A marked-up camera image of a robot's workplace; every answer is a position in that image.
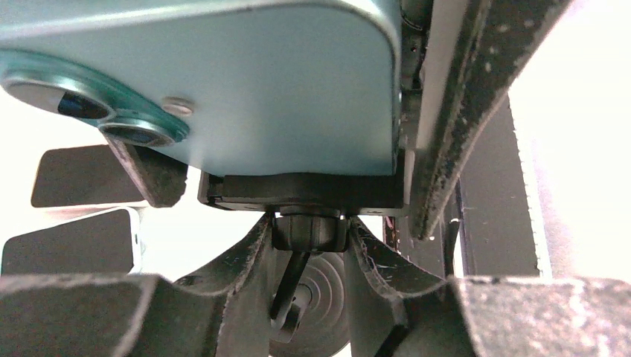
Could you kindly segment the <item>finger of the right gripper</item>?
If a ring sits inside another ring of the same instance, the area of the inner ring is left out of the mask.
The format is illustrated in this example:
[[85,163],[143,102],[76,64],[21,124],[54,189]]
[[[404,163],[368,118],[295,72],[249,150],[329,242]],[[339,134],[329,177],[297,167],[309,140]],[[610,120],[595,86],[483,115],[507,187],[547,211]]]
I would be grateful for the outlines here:
[[153,208],[171,208],[186,189],[188,165],[153,149],[105,137],[138,191]]
[[410,172],[409,233],[428,239],[475,142],[567,1],[436,1]]

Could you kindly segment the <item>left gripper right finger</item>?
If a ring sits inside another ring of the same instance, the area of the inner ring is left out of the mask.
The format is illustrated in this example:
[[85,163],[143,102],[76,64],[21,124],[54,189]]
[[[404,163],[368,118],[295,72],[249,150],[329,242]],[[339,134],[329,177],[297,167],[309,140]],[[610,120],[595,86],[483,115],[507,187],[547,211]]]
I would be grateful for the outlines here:
[[630,285],[600,278],[443,279],[354,217],[344,254],[354,356],[628,356]]

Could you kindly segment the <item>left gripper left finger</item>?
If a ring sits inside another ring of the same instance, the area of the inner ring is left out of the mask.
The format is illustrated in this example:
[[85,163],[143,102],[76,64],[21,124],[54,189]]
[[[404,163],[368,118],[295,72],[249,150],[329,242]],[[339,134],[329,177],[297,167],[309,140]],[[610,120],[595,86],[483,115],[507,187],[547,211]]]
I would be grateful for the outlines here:
[[155,274],[1,279],[3,356],[267,356],[275,252],[263,215],[238,243],[170,282]]

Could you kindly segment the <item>pink phone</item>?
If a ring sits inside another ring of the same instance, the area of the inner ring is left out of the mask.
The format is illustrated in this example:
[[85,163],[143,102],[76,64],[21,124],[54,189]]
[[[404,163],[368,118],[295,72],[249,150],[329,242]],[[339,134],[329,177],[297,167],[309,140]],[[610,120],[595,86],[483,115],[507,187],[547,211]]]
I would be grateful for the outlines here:
[[107,145],[42,154],[31,193],[35,208],[135,204],[144,197]]

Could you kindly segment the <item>light blue phone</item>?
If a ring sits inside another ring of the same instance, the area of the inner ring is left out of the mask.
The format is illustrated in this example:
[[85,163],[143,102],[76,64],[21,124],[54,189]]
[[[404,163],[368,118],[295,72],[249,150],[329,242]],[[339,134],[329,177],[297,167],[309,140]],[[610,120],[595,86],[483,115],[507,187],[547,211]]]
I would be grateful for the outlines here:
[[7,239],[1,275],[136,273],[141,270],[140,216],[112,208]]

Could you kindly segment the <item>black gooseneck phone stand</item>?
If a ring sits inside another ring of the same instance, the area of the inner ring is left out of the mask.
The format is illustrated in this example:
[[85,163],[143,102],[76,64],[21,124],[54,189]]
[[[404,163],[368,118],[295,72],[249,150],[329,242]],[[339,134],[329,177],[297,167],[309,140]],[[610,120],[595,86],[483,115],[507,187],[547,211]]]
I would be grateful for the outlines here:
[[285,252],[273,296],[272,356],[333,356],[349,342],[345,265],[353,217],[403,209],[403,177],[287,173],[200,178],[199,201],[272,215],[272,242]]

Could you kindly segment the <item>teal phone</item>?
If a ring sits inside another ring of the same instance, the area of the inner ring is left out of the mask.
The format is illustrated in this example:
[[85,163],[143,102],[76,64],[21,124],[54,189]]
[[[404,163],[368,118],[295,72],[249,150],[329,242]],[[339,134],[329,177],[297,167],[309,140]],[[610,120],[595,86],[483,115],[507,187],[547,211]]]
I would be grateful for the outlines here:
[[401,20],[398,1],[3,1],[1,73],[73,78],[118,120],[183,123],[160,152],[215,176],[389,176]]

